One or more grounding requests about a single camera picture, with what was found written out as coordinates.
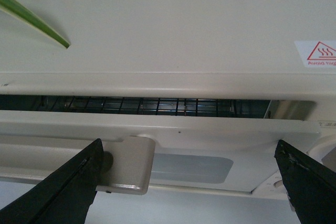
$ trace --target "warning sticker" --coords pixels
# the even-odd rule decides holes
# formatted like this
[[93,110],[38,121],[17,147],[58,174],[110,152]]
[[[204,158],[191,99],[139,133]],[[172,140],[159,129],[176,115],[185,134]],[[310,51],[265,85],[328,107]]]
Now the warning sticker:
[[336,68],[336,41],[295,41],[307,68]]

